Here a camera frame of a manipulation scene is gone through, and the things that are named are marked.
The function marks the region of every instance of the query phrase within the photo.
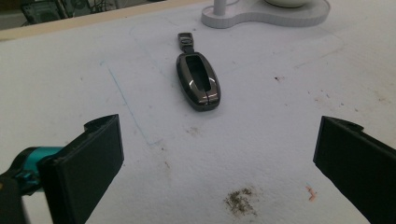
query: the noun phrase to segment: white stand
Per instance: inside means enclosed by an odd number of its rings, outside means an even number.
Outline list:
[[[273,25],[305,27],[324,22],[330,12],[326,0],[312,2],[295,8],[276,7],[264,0],[215,0],[212,7],[202,11],[202,23],[213,28],[224,29],[245,21],[260,21]]]

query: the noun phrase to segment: glossy key fob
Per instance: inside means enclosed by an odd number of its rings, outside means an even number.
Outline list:
[[[204,55],[194,52],[191,33],[178,34],[184,51],[177,58],[177,73],[190,105],[198,111],[212,110],[220,103],[220,85],[215,71]]]

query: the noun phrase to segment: white surface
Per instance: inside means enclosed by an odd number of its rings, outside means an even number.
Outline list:
[[[288,27],[314,26],[323,23],[329,15],[326,0],[313,0],[303,7],[276,7],[262,0],[234,1],[224,10],[215,1],[214,6],[202,10],[203,24],[224,29],[246,21],[260,21]]]
[[[119,113],[125,163],[89,223],[368,223],[312,159],[322,115],[396,147],[396,2],[333,0],[320,26],[227,30],[200,23],[212,3],[0,42],[0,172]],[[180,32],[217,72],[214,111],[183,98]],[[256,215],[224,202],[243,188]],[[43,194],[25,201],[50,223]]]

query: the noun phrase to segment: black key fob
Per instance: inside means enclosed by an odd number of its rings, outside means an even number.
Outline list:
[[[177,58],[177,73],[190,105],[198,111],[212,110],[220,103],[220,85],[215,71],[204,55],[194,52],[191,33],[178,34],[184,51]]]

